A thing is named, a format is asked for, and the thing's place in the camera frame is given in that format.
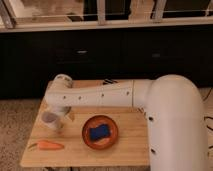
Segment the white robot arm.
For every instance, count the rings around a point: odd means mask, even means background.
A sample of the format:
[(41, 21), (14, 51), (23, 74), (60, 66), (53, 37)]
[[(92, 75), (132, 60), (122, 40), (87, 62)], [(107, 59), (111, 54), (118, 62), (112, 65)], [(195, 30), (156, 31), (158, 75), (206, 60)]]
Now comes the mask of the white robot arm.
[(74, 106), (142, 108), (148, 119), (151, 171), (210, 171), (203, 100), (183, 76), (74, 88), (69, 76), (59, 74), (45, 100), (59, 115)]

